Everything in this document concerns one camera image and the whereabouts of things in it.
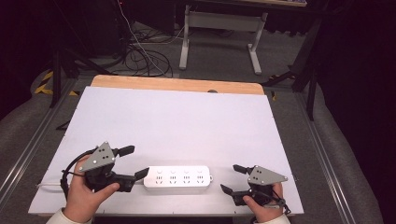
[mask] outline metal bracket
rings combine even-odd
[[[104,142],[91,154],[78,170],[80,172],[87,172],[114,162],[116,162],[116,158],[114,157],[113,150],[108,142]]]
[[[277,174],[273,171],[267,170],[260,166],[254,166],[253,171],[247,179],[249,184],[253,185],[272,185],[278,182],[287,181],[288,178],[285,175]]]

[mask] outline table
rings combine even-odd
[[[287,176],[284,196],[291,212],[304,212],[259,84],[97,76],[82,94],[43,183],[57,182],[71,160],[104,141],[112,147],[135,146],[133,154],[117,159],[117,174],[132,175],[151,165],[206,165],[213,181],[200,194],[177,195],[152,194],[138,182],[130,193],[116,193],[105,201],[98,215],[251,215],[220,189],[220,184],[248,189],[248,176],[236,173],[234,164],[257,164]],[[50,215],[64,204],[59,187],[43,186],[29,213]]]
[[[223,5],[235,4],[240,2],[242,4],[261,4],[271,6],[285,6],[285,7],[305,7],[306,2],[291,2],[282,0],[240,0],[240,1],[191,1],[192,3],[213,2]],[[253,65],[254,73],[260,75],[262,69],[260,67],[259,59],[257,58],[256,48],[262,36],[262,29],[267,18],[268,13],[263,10],[261,17],[237,16],[237,15],[223,15],[218,13],[205,13],[190,11],[191,6],[186,5],[184,17],[184,37],[183,45],[180,55],[179,68],[184,70],[187,68],[187,59],[189,54],[189,29],[190,27],[212,28],[212,29],[226,29],[235,31],[255,32],[253,44],[247,44],[247,50],[250,60]]]

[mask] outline power strip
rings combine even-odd
[[[212,176],[207,166],[150,166],[143,183],[147,190],[201,191]]]

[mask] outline metal frame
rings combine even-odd
[[[40,125],[36,129],[34,135],[32,136],[29,144],[26,146],[18,160],[15,162],[14,166],[9,170],[6,180],[0,188],[0,212],[5,207],[9,197],[11,196],[14,189],[20,182],[23,173],[27,169],[30,161],[37,152],[38,148],[43,141],[45,134],[47,133],[50,123],[52,122],[55,115],[60,110],[60,107],[67,96],[66,92],[70,92],[76,80],[74,78],[66,80],[64,85],[64,94],[59,97],[59,102],[53,108],[50,108]]]
[[[186,5],[184,16],[184,37],[183,45],[181,47],[179,68],[185,70],[187,68],[187,59],[189,56],[189,30],[190,27],[202,27],[212,29],[228,29],[235,31],[256,32],[253,44],[247,45],[247,50],[250,56],[251,63],[254,68],[254,73],[260,75],[262,69],[260,68],[259,59],[257,58],[256,48],[262,36],[262,29],[267,18],[267,13],[263,12],[261,17],[247,17],[235,15],[223,15],[206,12],[190,11],[191,6]]]
[[[326,177],[327,183],[329,185],[330,192],[334,198],[335,205],[337,206],[340,217],[344,224],[355,224],[356,220],[352,214],[352,210],[347,202],[346,195],[343,192],[340,181],[332,168],[332,163],[326,153],[326,148],[323,146],[320,136],[318,134],[315,122],[309,118],[305,111],[305,100],[302,93],[294,93],[298,104],[304,114],[305,121],[308,125],[309,131],[314,141],[314,149],[318,156],[319,164],[322,168],[323,174]]]

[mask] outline white cable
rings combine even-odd
[[[139,41],[137,40],[137,37],[134,35],[134,32],[132,32],[131,24],[129,24],[128,19],[126,19],[125,15],[124,15],[123,12],[122,12],[120,0],[117,0],[117,3],[119,4],[119,8],[120,8],[121,15],[122,15],[122,17],[125,19],[126,23],[128,24],[129,31],[130,31],[131,34],[134,36],[134,39],[136,40],[136,43],[137,43],[138,46],[143,50],[143,52],[145,52],[146,56],[147,56],[148,59],[151,61],[151,63],[152,63],[158,70],[160,70],[161,73],[165,76],[165,72],[164,72],[163,70],[161,70],[161,69],[151,60],[151,58],[149,57],[149,55],[146,53],[145,49],[143,49],[143,47],[140,45]]]
[[[37,189],[39,189],[39,188],[41,188],[41,187],[43,187],[43,186],[61,186],[61,183],[54,183],[54,182],[49,182],[49,183],[39,183],[39,184],[37,184],[37,185],[35,185],[35,187],[37,188]]]

